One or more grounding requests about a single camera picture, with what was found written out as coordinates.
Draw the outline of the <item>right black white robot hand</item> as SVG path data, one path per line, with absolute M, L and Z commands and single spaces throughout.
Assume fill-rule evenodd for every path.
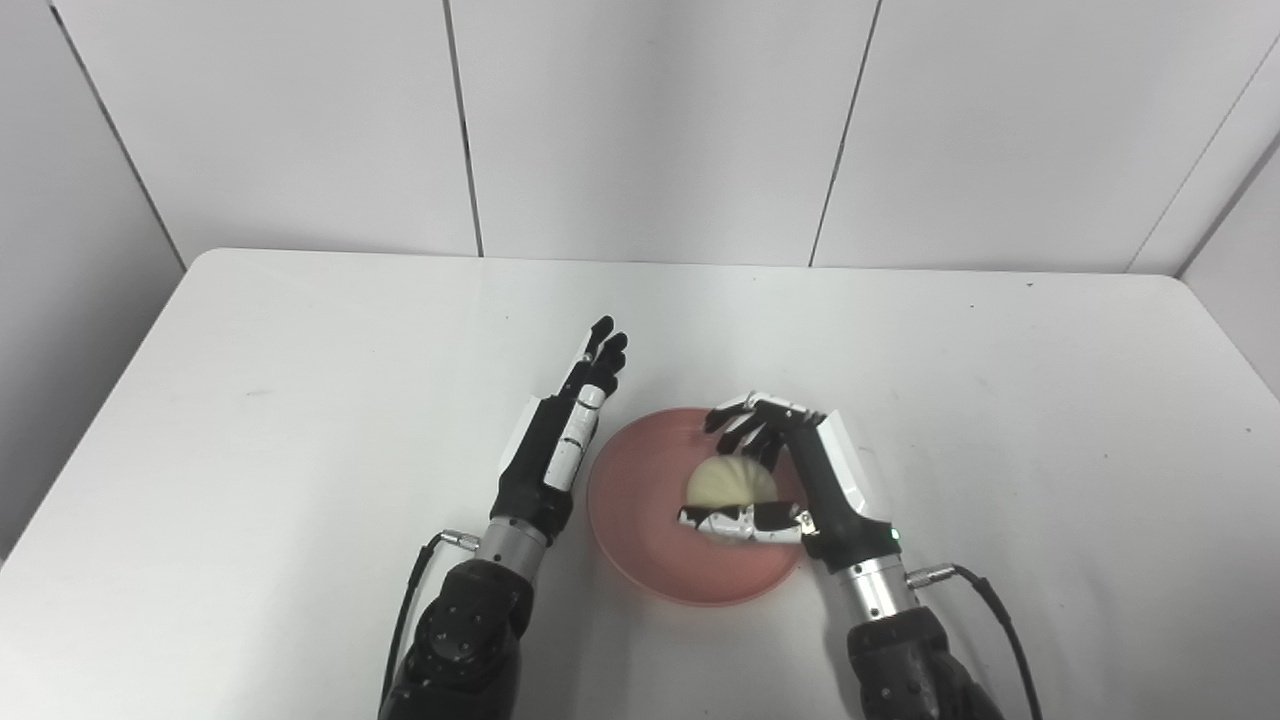
M 806 502 L 686 503 L 677 514 L 681 527 L 730 541 L 800 544 L 831 573 L 901 555 L 892 523 L 869 509 L 837 413 L 751 392 L 709 410 L 703 429 L 718 437 L 721 457 L 749 457 L 771 469 L 787 455 Z

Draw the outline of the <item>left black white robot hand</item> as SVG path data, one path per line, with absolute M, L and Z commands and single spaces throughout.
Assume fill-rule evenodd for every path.
M 534 404 L 499 475 L 492 520 L 534 530 L 545 547 L 554 544 L 573 511 L 573 483 L 602 409 L 618 389 L 627 346 L 613 316 L 590 327 L 558 391 Z

